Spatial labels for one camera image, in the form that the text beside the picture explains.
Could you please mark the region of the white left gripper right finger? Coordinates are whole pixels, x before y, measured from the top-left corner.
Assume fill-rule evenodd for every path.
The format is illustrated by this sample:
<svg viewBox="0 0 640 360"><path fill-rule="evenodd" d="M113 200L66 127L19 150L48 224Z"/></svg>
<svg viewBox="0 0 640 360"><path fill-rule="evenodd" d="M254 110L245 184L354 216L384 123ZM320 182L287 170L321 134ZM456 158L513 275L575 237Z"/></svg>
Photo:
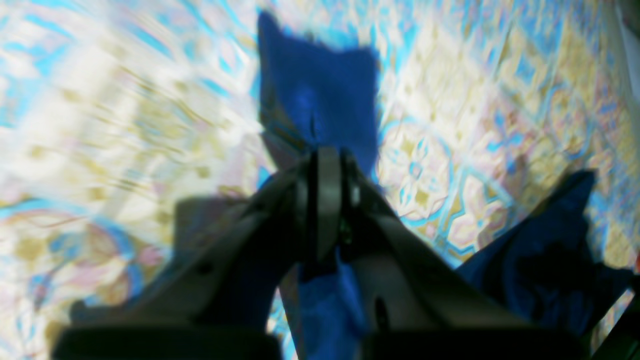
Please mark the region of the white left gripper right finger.
<svg viewBox="0 0 640 360"><path fill-rule="evenodd" d="M583 345L487 299L409 231L341 153L340 264L361 335L355 360L583 360Z"/></svg>

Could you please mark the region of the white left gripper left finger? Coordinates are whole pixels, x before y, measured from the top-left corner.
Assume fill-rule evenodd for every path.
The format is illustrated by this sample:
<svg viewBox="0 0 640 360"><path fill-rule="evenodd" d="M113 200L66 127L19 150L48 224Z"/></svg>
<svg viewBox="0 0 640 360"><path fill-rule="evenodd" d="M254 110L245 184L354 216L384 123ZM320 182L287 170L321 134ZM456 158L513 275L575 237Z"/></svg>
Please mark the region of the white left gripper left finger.
<svg viewBox="0 0 640 360"><path fill-rule="evenodd" d="M224 235L156 294L96 325L74 325L54 360L279 360L265 332L272 297L296 264L335 267L343 162L324 147L272 176Z"/></svg>

